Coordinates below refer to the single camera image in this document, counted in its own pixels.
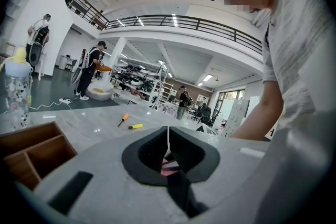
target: screwdriver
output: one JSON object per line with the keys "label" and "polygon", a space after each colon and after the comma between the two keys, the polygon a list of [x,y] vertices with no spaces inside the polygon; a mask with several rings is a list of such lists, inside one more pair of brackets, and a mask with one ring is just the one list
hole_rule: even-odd
{"label": "screwdriver", "polygon": [[136,124],[136,125],[128,126],[128,129],[137,129],[141,127],[142,127],[142,124]]}
{"label": "screwdriver", "polygon": [[121,123],[123,123],[125,120],[127,120],[129,116],[130,116],[130,115],[129,115],[128,113],[126,113],[126,114],[124,115],[124,117],[122,117],[122,120],[121,120],[121,122],[119,123],[118,127],[120,126]]}

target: black railing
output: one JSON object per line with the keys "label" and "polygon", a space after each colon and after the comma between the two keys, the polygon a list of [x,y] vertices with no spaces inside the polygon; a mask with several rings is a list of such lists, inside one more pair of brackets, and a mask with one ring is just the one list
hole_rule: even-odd
{"label": "black railing", "polygon": [[141,15],[118,20],[107,20],[97,9],[86,0],[65,0],[68,8],[99,30],[114,29],[127,26],[170,26],[206,32],[232,40],[261,54],[260,40],[236,28],[210,20],[181,15]]}
{"label": "black railing", "polygon": [[255,52],[261,54],[262,46],[260,40],[250,36],[233,27],[216,23],[210,20],[180,16],[180,15],[141,15],[118,19],[108,23],[106,29],[113,29],[127,26],[170,26],[187,28],[197,31],[206,32],[220,36],[236,43],[242,44]]}
{"label": "black railing", "polygon": [[109,24],[109,20],[86,0],[65,0],[65,2],[69,9],[99,30],[105,29]]}

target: water bottle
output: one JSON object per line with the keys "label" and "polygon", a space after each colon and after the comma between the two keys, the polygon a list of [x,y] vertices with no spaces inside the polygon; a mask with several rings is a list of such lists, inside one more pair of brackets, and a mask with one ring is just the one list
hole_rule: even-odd
{"label": "water bottle", "polygon": [[13,57],[9,57],[3,62],[5,65],[5,87],[6,104],[12,126],[15,130],[20,130],[30,126],[29,106],[32,103],[30,95],[31,77],[33,68],[26,62],[26,50],[18,48]]}

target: white column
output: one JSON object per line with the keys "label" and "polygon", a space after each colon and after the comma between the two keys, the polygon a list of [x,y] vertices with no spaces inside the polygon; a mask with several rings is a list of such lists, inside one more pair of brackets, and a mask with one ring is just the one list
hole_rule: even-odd
{"label": "white column", "polygon": [[[117,42],[116,46],[114,47],[114,50],[111,54],[109,62],[104,63],[105,65],[107,65],[110,68],[113,68],[113,66],[117,64],[120,53],[122,53],[122,50],[124,49],[126,42],[127,42],[127,39],[125,39],[124,37],[120,37],[118,39],[118,42]],[[109,77],[109,72],[103,72],[102,81],[107,82],[109,80],[109,78],[110,78]]]}

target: striped shirt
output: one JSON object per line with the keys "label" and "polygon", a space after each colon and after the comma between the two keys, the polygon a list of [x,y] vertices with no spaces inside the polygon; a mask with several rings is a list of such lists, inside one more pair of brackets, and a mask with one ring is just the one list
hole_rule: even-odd
{"label": "striped shirt", "polygon": [[278,129],[315,112],[299,71],[323,44],[336,44],[335,24],[325,0],[275,0],[263,40],[263,81],[277,81],[285,103]]}

